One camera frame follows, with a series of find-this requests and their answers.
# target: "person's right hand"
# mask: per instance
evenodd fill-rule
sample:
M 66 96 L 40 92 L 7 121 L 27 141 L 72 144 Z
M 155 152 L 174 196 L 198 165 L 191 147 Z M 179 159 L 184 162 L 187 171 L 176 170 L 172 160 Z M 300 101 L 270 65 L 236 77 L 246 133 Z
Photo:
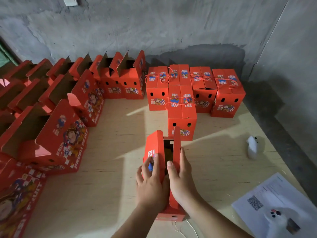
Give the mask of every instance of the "person's right hand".
M 180 150 L 179 174 L 171 161 L 167 162 L 167 170 L 172 194 L 183 208 L 193 199 L 200 197 L 193 181 L 192 166 L 186 159 L 184 148 Z

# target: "person's left hand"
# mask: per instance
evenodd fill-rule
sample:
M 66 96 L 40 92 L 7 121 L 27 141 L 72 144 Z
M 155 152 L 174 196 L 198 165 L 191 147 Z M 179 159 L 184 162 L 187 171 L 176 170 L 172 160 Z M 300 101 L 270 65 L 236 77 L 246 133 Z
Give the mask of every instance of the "person's left hand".
M 158 214 L 166 207 L 169 197 L 170 180 L 168 176 L 165 176 L 163 184 L 161 184 L 159 180 L 160 170 L 157 154 L 154 156 L 153 172 L 152 174 L 150 173 L 148 166 L 151 159 L 151 157 L 148 157 L 137 171 L 137 202 L 138 205 Z

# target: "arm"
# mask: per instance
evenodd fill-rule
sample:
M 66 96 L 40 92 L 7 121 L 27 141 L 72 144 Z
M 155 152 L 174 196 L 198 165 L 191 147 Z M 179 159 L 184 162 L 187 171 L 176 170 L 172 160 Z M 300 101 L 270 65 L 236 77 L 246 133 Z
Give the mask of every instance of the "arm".
M 251 237 L 199 195 L 192 178 L 192 167 L 186 159 L 183 148 L 181 148 L 179 175 L 171 161 L 167 162 L 167 170 L 174 198 L 196 222 L 205 237 Z
M 161 184 L 157 154 L 154 157 L 152 174 L 148 169 L 150 160 L 151 157 L 137 171 L 137 207 L 112 238 L 145 238 L 158 213 L 166 207 L 169 196 L 168 176 L 165 176 Z

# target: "hand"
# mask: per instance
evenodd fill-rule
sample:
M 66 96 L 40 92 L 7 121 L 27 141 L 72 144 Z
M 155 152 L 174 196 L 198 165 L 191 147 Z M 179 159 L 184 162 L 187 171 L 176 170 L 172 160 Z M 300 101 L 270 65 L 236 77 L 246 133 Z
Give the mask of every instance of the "hand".
M 184 148 L 180 150 L 179 175 L 174 164 L 167 162 L 168 175 L 170 177 L 171 191 L 175 200 L 184 208 L 190 205 L 194 199 L 199 199 L 195 183 L 192 177 L 192 166 L 185 156 Z
M 154 156 L 154 167 L 152 174 L 148 166 L 151 157 L 138 168 L 137 171 L 137 201 L 138 205 L 143 206 L 148 211 L 155 212 L 156 215 L 161 212 L 167 204 L 169 197 L 170 182 L 168 176 L 165 176 L 163 184 L 159 180 L 159 158 Z

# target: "finger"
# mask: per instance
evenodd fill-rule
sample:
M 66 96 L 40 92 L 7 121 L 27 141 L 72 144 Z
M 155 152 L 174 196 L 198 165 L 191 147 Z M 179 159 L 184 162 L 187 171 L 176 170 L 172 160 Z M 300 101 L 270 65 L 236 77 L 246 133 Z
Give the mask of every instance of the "finger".
M 179 172 L 184 172 L 184 171 L 192 171 L 192 166 L 188 162 L 186 155 L 185 155 L 185 150 L 183 147 L 180 148 L 180 160 L 179 160 Z
M 172 161 L 167 162 L 167 171 L 168 176 L 170 177 L 170 182 L 173 182 L 174 179 L 178 178 L 177 170 Z
M 170 192 L 170 178 L 168 175 L 165 175 L 163 184 L 162 184 L 163 194 L 168 197 Z
M 159 177 L 159 156 L 157 153 L 154 155 L 154 167 L 153 167 L 152 176 Z
M 140 166 L 138 168 L 138 171 L 137 171 L 137 177 L 136 177 L 136 181 L 137 181 L 137 184 L 140 185 L 143 183 L 143 177 L 141 175 L 141 170 L 142 170 L 142 166 Z
M 151 177 L 150 171 L 149 171 L 149 163 L 151 161 L 151 157 L 148 157 L 147 160 L 145 160 L 145 162 L 142 164 L 142 174 L 143 174 L 143 178 L 144 180 L 148 179 L 149 177 Z

